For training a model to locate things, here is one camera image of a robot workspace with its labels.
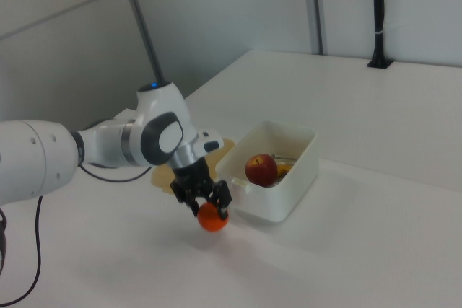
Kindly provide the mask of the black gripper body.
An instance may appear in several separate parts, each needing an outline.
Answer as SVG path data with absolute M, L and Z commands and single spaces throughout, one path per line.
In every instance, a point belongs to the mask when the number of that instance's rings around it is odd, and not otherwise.
M 207 201 L 217 201 L 214 181 L 211 179 L 209 166 L 205 158 L 183 168 L 173 169 L 174 180 L 170 187 L 178 201 L 194 201 L 198 197 Z

